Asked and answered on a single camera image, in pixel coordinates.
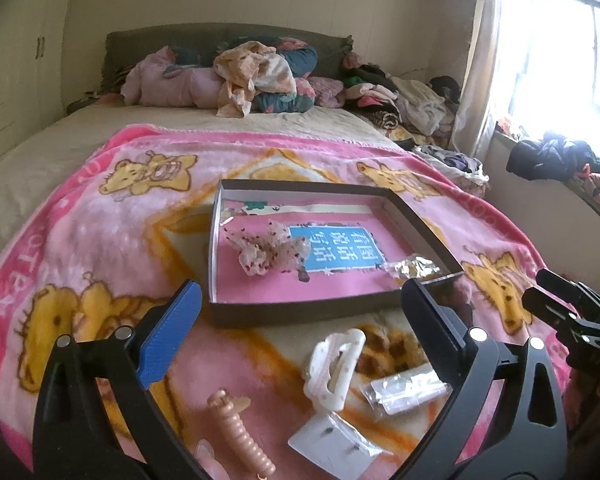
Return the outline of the clear packet white item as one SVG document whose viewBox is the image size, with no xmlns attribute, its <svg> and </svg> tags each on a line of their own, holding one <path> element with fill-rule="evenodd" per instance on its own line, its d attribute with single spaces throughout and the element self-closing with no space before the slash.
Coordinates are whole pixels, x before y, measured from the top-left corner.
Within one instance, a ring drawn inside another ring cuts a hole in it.
<svg viewBox="0 0 600 480">
<path fill-rule="evenodd" d="M 380 417 L 413 411 L 447 396 L 451 390 L 430 363 L 372 380 L 361 388 L 364 399 Z"/>
</svg>

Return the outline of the white earring card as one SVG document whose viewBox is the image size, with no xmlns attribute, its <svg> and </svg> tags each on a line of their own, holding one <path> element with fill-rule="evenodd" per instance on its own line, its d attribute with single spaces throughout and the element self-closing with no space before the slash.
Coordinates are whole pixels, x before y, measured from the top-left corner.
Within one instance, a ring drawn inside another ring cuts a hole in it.
<svg viewBox="0 0 600 480">
<path fill-rule="evenodd" d="M 337 479 L 358 479 L 384 448 L 333 412 L 315 413 L 288 440 L 289 447 Z"/>
</svg>

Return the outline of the white claw hair clip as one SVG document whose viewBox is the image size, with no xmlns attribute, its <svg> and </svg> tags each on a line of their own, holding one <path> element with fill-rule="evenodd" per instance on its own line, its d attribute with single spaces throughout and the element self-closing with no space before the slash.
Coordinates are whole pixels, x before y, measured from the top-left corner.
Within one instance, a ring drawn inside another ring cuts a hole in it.
<svg viewBox="0 0 600 480">
<path fill-rule="evenodd" d="M 315 411 L 340 412 L 346 404 L 366 336 L 358 328 L 332 333 L 319 341 L 304 374 L 303 392 Z"/>
</svg>

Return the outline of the sheer dotted pink bow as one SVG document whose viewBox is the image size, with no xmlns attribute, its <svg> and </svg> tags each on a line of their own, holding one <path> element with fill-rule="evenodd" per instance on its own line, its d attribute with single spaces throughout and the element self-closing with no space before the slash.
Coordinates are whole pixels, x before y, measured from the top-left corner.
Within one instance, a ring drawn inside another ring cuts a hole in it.
<svg viewBox="0 0 600 480">
<path fill-rule="evenodd" d="M 263 233 L 246 228 L 226 230 L 225 239 L 238 251 L 238 262 L 248 276 L 299 271 L 311 252 L 307 237 L 294 236 L 289 228 L 274 221 L 268 222 Z"/>
</svg>

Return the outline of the dark clothes on sill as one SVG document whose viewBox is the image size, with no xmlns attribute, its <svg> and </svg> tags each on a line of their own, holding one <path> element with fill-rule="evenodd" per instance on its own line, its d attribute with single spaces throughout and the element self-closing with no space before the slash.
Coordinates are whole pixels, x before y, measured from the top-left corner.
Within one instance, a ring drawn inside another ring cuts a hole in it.
<svg viewBox="0 0 600 480">
<path fill-rule="evenodd" d="M 586 142 L 555 133 L 547 133 L 541 141 L 518 142 L 506 170 L 524 180 L 553 180 L 582 195 L 600 195 L 600 158 Z"/>
</svg>

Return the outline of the white bag of clothes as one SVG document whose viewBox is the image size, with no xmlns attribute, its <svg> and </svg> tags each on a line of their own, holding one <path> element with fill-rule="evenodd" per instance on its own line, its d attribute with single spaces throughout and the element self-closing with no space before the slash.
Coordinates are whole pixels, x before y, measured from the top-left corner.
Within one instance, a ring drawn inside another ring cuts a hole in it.
<svg viewBox="0 0 600 480">
<path fill-rule="evenodd" d="M 466 193 L 480 198 L 486 195 L 489 176 L 479 159 L 437 145 L 417 145 L 413 153 Z"/>
</svg>

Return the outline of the pink children's book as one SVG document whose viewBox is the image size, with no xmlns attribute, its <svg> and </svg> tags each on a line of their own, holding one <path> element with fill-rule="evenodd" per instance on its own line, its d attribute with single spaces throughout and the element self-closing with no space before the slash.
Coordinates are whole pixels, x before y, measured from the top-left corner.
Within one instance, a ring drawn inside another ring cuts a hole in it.
<svg viewBox="0 0 600 480">
<path fill-rule="evenodd" d="M 390 292 L 442 266 L 385 200 L 219 202 L 210 273 L 217 304 L 277 304 Z"/>
</svg>

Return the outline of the dark shallow cardboard box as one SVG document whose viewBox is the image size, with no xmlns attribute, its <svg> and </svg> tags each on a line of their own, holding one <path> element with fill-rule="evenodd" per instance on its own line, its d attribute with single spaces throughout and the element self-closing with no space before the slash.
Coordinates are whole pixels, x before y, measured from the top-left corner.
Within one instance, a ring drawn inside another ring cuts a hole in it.
<svg viewBox="0 0 600 480">
<path fill-rule="evenodd" d="M 394 309 L 409 278 L 439 297 L 462 274 L 424 219 L 386 188 L 223 180 L 216 190 L 209 294 L 221 327 Z"/>
</svg>

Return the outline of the beige window curtain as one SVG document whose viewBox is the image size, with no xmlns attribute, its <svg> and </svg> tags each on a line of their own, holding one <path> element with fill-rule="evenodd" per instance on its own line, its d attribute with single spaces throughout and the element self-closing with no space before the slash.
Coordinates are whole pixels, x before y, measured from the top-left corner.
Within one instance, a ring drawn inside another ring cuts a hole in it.
<svg viewBox="0 0 600 480">
<path fill-rule="evenodd" d="M 478 159 L 486 156 L 493 132 L 489 102 L 501 7 L 501 0 L 476 0 L 464 84 L 451 136 L 454 148 Z"/>
</svg>

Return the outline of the pile of clothes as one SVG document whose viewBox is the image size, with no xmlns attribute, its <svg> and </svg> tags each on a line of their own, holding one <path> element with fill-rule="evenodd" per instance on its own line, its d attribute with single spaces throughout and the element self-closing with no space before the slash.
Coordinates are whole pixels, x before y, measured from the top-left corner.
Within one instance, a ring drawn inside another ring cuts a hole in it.
<svg viewBox="0 0 600 480">
<path fill-rule="evenodd" d="M 450 145 L 462 88 L 451 76 L 422 82 L 391 76 L 354 52 L 342 60 L 335 78 L 311 76 L 314 104 L 345 108 L 387 138 L 416 145 Z"/>
</svg>

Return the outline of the cream built-in wardrobe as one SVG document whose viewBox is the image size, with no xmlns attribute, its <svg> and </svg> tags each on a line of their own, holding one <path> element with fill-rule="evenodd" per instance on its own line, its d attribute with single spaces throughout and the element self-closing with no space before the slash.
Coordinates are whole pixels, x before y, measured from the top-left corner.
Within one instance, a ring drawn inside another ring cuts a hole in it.
<svg viewBox="0 0 600 480">
<path fill-rule="evenodd" d="M 0 157 L 62 116 L 69 0 L 0 0 Z"/>
</svg>

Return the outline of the pink pajama garment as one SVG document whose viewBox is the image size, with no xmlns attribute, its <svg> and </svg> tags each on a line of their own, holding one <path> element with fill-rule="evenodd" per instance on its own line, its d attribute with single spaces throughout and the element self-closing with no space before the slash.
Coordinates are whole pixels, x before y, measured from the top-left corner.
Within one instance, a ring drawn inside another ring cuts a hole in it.
<svg viewBox="0 0 600 480">
<path fill-rule="evenodd" d="M 185 64 L 192 51 L 164 46 L 126 75 L 120 94 L 126 106 L 218 108 L 223 79 L 212 67 Z"/>
</svg>

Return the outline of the dark green headboard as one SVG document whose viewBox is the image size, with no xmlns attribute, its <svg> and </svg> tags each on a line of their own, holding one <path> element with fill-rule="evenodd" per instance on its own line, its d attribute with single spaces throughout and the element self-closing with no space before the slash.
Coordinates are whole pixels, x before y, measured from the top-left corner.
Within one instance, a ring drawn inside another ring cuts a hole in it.
<svg viewBox="0 0 600 480">
<path fill-rule="evenodd" d="M 102 63 L 102 93 L 119 89 L 128 70 L 146 55 L 165 46 L 182 47 L 194 54 L 194 61 L 203 66 L 224 49 L 251 39 L 270 44 L 276 38 L 294 38 L 314 48 L 319 77 L 336 78 L 342 60 L 353 51 L 353 38 L 332 37 L 319 32 L 245 23 L 189 23 L 156 25 L 122 32 L 110 32 L 106 37 L 106 53 Z"/>
</svg>

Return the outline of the peach floral cloth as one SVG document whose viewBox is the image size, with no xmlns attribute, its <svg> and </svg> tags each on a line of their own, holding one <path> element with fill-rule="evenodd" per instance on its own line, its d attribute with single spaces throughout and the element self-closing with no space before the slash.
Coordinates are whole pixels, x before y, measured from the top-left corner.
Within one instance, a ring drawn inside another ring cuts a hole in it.
<svg viewBox="0 0 600 480">
<path fill-rule="evenodd" d="M 224 50 L 213 61 L 215 73 L 222 79 L 218 94 L 220 117 L 244 118 L 260 93 L 294 96 L 296 80 L 290 65 L 274 47 L 259 41 L 247 41 Z"/>
</svg>

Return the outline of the dark floral quilt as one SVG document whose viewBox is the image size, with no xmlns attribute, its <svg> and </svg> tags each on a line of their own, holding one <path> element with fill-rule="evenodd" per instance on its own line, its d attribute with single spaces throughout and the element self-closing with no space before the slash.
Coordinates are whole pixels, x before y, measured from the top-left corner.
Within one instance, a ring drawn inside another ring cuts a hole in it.
<svg viewBox="0 0 600 480">
<path fill-rule="evenodd" d="M 250 40 L 222 51 L 208 68 L 190 62 L 188 52 L 170 47 L 162 79 L 171 106 L 215 110 L 222 117 L 245 117 L 262 93 L 296 96 L 297 76 L 275 48 Z"/>
</svg>

